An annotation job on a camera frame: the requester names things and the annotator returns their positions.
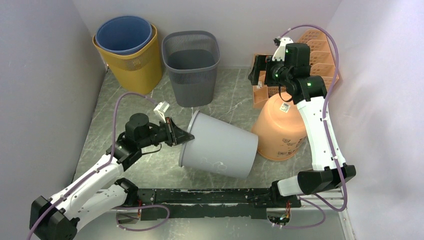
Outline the grey smooth plastic bin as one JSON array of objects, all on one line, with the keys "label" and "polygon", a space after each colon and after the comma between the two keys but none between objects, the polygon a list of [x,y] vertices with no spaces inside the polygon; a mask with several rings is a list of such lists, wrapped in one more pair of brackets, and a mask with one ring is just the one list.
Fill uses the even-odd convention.
[{"label": "grey smooth plastic bin", "polygon": [[194,136],[184,143],[178,165],[245,179],[257,154],[256,134],[196,111],[187,128]]}]

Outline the grey mesh waste basket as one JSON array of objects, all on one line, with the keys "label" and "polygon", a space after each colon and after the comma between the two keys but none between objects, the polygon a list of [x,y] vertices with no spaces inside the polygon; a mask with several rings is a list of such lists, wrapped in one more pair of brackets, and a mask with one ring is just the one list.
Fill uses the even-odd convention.
[{"label": "grey mesh waste basket", "polygon": [[216,37],[204,30],[173,32],[162,40],[161,51],[177,104],[210,104],[221,58]]}]

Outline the orange plastic bin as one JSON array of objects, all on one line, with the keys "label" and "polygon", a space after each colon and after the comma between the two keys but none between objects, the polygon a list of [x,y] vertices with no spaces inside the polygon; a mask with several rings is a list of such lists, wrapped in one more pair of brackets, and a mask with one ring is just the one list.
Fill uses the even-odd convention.
[{"label": "orange plastic bin", "polygon": [[291,96],[282,92],[271,96],[251,128],[258,136],[257,153],[271,161],[293,157],[307,139],[307,131]]}]

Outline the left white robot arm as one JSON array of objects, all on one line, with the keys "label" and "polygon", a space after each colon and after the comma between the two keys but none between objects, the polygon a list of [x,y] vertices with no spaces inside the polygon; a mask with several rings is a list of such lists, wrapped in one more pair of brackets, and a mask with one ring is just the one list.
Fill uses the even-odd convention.
[{"label": "left white robot arm", "polygon": [[119,175],[128,170],[150,146],[178,146],[194,140],[170,117],[159,124],[144,113],[133,114],[125,130],[104,155],[77,180],[49,198],[31,204],[30,239],[72,240],[88,223],[113,208],[132,208],[139,200],[138,187]]}]

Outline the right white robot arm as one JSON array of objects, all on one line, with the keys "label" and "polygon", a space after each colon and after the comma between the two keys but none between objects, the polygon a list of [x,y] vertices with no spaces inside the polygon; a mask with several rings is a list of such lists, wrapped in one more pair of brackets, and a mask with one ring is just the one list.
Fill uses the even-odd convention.
[{"label": "right white robot arm", "polygon": [[344,187],[356,175],[354,165],[338,150],[328,111],[329,93],[323,78],[311,75],[310,47],[305,43],[280,46],[283,57],[273,60],[271,55],[258,54],[248,79],[252,85],[265,72],[264,83],[271,87],[285,87],[304,122],[312,153],[312,169],[296,176],[272,183],[270,202],[282,207],[289,196],[312,195]]}]

